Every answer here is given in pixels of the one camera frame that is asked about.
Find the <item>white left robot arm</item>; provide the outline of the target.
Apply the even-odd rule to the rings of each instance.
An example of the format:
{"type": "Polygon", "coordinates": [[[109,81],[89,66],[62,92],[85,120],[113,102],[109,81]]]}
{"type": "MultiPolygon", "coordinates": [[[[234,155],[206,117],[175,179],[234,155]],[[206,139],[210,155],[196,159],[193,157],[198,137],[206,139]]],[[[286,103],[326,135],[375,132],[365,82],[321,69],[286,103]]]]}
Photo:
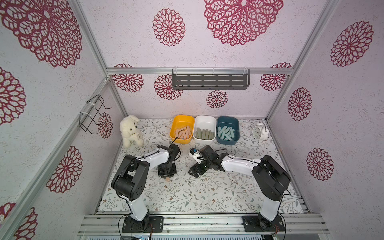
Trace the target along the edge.
{"type": "Polygon", "coordinates": [[[119,166],[111,183],[118,197],[124,199],[130,208],[129,217],[138,222],[144,222],[149,210],[144,204],[142,196],[148,173],[158,168],[159,177],[171,178],[177,173],[176,161],[180,155],[180,148],[175,144],[158,146],[156,150],[143,156],[126,155],[119,166]]]}

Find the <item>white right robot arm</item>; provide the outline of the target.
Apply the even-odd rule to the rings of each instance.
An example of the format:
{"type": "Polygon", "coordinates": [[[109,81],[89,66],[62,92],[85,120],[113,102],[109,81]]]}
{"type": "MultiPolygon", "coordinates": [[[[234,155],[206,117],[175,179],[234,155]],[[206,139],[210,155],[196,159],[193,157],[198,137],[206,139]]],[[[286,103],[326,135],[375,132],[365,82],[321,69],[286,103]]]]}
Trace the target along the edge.
{"type": "Polygon", "coordinates": [[[260,159],[246,159],[227,153],[218,154],[209,145],[200,150],[192,148],[189,155],[197,162],[189,169],[189,175],[195,178],[210,169],[254,177],[264,194],[263,205],[259,212],[261,220],[271,223],[276,219],[291,177],[274,158],[265,155],[260,159]]]}

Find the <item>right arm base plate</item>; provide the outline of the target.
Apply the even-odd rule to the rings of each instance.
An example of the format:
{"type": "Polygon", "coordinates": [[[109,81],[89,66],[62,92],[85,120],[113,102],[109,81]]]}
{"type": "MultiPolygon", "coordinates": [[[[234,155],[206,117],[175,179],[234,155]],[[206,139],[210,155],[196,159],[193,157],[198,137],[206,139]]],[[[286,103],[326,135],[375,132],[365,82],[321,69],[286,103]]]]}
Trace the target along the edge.
{"type": "Polygon", "coordinates": [[[286,230],[286,225],[281,216],[276,216],[274,220],[269,221],[261,215],[242,216],[245,232],[281,232],[286,230]]]}

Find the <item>white storage box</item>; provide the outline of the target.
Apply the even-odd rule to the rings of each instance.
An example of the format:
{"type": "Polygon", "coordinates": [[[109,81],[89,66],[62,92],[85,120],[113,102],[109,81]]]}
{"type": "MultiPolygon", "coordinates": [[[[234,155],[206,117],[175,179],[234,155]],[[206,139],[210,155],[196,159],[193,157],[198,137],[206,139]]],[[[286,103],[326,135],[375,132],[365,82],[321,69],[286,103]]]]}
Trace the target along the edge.
{"type": "Polygon", "coordinates": [[[195,140],[195,143],[197,144],[212,144],[214,140],[203,140],[203,139],[196,139],[195,133],[197,128],[201,130],[208,130],[215,132],[216,134],[216,127],[217,127],[217,120],[214,117],[211,116],[197,116],[195,119],[195,125],[194,125],[194,131],[193,131],[193,138],[195,140]]]}

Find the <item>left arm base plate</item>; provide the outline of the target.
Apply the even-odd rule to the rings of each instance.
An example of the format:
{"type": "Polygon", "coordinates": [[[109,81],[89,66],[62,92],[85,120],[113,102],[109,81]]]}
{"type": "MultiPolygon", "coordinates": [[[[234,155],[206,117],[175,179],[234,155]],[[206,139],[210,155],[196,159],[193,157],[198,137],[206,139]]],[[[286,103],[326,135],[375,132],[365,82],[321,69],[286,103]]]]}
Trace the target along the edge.
{"type": "Polygon", "coordinates": [[[125,218],[122,233],[162,233],[164,217],[146,216],[142,221],[134,220],[128,216],[125,218]]]}

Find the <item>yellow storage box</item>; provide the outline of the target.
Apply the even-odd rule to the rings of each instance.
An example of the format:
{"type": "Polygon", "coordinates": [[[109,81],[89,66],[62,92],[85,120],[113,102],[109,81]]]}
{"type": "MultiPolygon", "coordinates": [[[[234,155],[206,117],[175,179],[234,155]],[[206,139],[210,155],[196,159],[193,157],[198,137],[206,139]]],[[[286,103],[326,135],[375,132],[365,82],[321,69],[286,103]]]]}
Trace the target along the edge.
{"type": "Polygon", "coordinates": [[[195,118],[187,115],[177,115],[170,131],[172,141],[179,144],[188,144],[192,139],[195,118]]]}

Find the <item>dark teal storage box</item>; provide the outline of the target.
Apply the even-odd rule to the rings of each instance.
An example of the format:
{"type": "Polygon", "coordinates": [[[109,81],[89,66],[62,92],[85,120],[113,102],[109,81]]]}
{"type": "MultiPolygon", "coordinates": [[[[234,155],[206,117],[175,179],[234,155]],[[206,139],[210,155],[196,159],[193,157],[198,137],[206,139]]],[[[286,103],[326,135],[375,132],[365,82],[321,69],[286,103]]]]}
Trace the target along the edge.
{"type": "Polygon", "coordinates": [[[240,139],[240,123],[234,117],[220,116],[217,119],[217,142],[233,146],[240,139]]]}

